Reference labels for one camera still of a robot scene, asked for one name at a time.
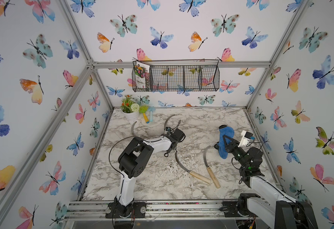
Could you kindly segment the blue rag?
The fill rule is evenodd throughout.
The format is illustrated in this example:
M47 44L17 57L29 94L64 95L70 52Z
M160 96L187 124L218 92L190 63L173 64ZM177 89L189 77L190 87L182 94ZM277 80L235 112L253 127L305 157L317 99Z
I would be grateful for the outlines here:
M218 153L221 158L226 159L228 157L228 152L226 146L231 142L231 139L234 137L233 128L227 126L226 131L219 131L219 150Z

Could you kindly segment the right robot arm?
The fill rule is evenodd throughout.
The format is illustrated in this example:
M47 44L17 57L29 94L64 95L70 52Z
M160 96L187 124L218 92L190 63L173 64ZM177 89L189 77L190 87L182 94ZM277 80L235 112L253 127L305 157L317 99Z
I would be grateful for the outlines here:
M241 140L235 140L233 128L221 125L219 141L215 145L220 156L226 158L232 154L239 162L240 181L251 188L253 193L242 193L237 209L240 215L254 214L271 229L316 229L317 221L311 205L296 200L264 178L260 170L263 152L256 147L243 149L254 142L253 134L241 133Z

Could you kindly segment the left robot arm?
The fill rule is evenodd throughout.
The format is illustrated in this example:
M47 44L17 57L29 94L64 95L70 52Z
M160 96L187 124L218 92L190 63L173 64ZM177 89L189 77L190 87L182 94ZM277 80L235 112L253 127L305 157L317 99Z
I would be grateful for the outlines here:
M184 132L178 128L152 140L133 137L117 160L121 172L117 203L126 207L133 202L136 177L144 171L153 153L163 152L164 156L168 157L185 137Z

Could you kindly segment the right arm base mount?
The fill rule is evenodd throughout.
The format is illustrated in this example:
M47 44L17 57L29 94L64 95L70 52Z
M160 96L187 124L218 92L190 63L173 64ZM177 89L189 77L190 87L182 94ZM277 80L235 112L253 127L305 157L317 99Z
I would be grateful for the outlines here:
M249 198L260 198L260 196L255 193L241 193L237 200L223 201L219 211L223 212L226 218L250 217L254 214L248 209Z

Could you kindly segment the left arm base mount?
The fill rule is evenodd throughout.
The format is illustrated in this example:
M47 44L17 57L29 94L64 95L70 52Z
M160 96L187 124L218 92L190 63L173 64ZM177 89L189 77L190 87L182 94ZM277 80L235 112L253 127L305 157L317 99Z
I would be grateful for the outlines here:
M114 198L114 201L108 204L108 208L105 214L106 219L121 219L121 218L137 218L141 219L145 217L147 211L146 202L131 201L126 206L123 206L118 198Z

